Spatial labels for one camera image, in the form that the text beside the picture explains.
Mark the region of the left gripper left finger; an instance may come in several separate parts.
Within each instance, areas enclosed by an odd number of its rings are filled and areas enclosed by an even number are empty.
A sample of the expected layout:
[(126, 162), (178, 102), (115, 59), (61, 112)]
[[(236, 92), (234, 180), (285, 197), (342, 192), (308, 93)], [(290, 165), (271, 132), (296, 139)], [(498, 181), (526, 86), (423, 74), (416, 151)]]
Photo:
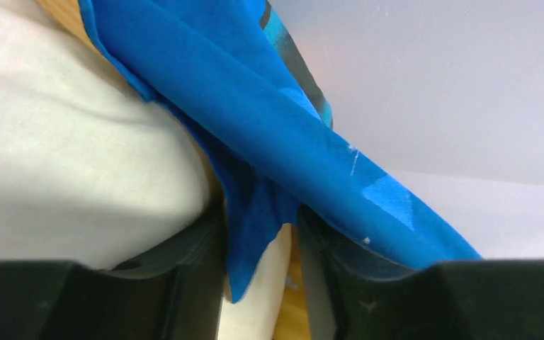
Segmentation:
[(215, 206), (109, 271), (0, 261), (0, 339), (215, 339), (225, 247)]

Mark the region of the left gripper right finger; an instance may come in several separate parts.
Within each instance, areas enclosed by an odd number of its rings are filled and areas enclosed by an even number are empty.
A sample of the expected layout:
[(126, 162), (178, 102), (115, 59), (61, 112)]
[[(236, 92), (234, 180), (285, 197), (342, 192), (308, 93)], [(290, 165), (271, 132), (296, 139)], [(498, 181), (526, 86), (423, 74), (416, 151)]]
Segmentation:
[(314, 340), (544, 340), (544, 260), (452, 261), (415, 271), (298, 215)]

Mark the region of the white pillow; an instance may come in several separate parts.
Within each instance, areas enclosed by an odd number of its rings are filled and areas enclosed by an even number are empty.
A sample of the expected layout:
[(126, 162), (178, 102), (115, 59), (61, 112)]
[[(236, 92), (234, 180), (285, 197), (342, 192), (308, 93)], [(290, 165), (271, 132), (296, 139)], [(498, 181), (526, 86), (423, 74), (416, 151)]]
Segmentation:
[(42, 1), (0, 1), (0, 261), (109, 271), (225, 197), (206, 155)]

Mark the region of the yellow and blue pillowcase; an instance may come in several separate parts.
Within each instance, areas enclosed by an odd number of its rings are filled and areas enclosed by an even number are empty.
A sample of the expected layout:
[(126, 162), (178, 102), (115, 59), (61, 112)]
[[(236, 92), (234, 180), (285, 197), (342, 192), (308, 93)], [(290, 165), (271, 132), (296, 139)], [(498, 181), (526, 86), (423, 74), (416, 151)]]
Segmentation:
[(163, 105), (225, 195), (230, 299), (220, 339), (271, 339), (290, 263), (287, 224), (310, 206), (408, 267), (478, 259), (442, 217), (336, 134), (332, 113), (267, 1), (42, 1), (67, 31)]

